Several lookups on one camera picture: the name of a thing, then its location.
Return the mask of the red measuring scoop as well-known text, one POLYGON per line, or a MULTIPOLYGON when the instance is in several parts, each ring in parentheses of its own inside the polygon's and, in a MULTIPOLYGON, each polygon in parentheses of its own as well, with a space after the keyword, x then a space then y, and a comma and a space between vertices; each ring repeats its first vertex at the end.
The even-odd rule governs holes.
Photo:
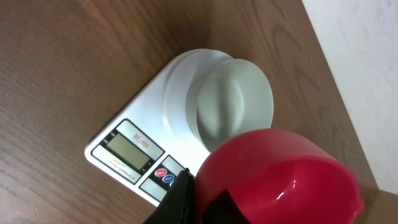
POLYGON ((346 166, 280 129, 240 134, 206 158, 195 178, 198 222, 221 194, 251 223, 352 223, 364 208, 346 166))

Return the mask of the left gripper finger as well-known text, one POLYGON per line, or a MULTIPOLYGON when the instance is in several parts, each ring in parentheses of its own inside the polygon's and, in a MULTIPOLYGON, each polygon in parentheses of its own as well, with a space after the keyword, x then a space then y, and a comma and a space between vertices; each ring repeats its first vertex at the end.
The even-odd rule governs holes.
POLYGON ((174 183, 144 224, 192 224, 195 222, 194 176, 188 168, 174 183))

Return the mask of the white digital kitchen scale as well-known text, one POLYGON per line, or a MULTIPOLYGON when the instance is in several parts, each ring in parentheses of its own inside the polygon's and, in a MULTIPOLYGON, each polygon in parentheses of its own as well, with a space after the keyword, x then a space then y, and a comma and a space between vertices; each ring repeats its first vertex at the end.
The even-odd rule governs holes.
POLYGON ((158 206, 178 173, 197 174, 210 154, 198 133, 198 94, 231 58, 211 49, 175 57, 88 143, 86 159, 158 206))

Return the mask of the grey round bowl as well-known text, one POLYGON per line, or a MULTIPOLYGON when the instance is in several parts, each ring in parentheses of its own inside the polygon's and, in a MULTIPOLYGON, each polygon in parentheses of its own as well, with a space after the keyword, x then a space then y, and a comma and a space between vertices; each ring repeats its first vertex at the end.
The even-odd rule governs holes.
POLYGON ((271 127, 272 88, 256 64, 227 60, 194 84, 185 106, 188 127, 208 152, 242 133, 271 127))

